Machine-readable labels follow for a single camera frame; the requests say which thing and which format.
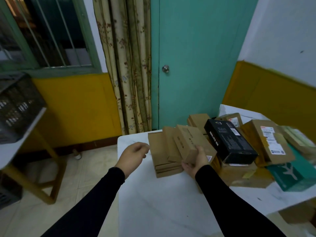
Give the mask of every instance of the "teal door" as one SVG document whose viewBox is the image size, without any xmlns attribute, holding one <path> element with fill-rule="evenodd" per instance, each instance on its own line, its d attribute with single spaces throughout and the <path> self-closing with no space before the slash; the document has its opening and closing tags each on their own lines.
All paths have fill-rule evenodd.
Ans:
<svg viewBox="0 0 316 237">
<path fill-rule="evenodd" d="M 257 1 L 159 0 L 158 128 L 217 115 Z"/>
</svg>

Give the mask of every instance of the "hand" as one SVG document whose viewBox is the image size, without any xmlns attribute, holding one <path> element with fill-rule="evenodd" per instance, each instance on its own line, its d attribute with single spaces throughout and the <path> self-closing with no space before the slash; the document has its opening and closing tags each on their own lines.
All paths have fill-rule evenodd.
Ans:
<svg viewBox="0 0 316 237">
<path fill-rule="evenodd" d="M 139 167 L 143 159 L 146 158 L 148 151 L 149 145 L 146 143 L 136 142 L 129 145 L 123 151 L 115 167 L 120 168 L 125 175 L 125 179 L 127 179 Z"/>
<path fill-rule="evenodd" d="M 183 169 L 193 178 L 195 179 L 195 175 L 197 173 L 197 171 L 205 165 L 208 165 L 209 162 L 207 160 L 206 154 L 204 152 L 204 148 L 202 146 L 196 146 L 197 150 L 198 150 L 198 155 L 197 158 L 195 160 L 195 165 L 192 164 L 187 164 L 182 162 L 182 167 Z"/>
</svg>

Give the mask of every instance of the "floral curtain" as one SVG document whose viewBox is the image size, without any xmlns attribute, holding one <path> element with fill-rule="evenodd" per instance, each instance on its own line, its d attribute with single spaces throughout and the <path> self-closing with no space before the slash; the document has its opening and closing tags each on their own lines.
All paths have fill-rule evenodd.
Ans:
<svg viewBox="0 0 316 237">
<path fill-rule="evenodd" d="M 151 131 L 150 0 L 93 0 L 122 134 Z"/>
</svg>

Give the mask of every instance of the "yellow wall panel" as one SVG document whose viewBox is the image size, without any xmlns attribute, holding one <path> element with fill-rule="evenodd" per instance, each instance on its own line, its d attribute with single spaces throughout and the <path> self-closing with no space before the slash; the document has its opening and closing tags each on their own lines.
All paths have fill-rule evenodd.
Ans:
<svg viewBox="0 0 316 237">
<path fill-rule="evenodd" d="M 223 104 L 257 111 L 278 125 L 300 129 L 316 142 L 316 89 L 278 72 L 237 62 Z"/>
<path fill-rule="evenodd" d="M 116 99 L 107 73 L 33 79 L 48 110 L 37 127 L 53 147 L 121 135 Z M 22 152 L 41 149 L 30 135 Z"/>
</svg>

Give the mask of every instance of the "green box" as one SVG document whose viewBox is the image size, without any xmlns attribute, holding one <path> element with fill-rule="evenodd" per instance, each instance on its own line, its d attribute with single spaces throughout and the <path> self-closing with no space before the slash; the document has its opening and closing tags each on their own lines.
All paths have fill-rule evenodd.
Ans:
<svg viewBox="0 0 316 237">
<path fill-rule="evenodd" d="M 283 191 L 300 192 L 316 184 L 316 169 L 291 145 L 296 160 L 266 168 Z"/>
</svg>

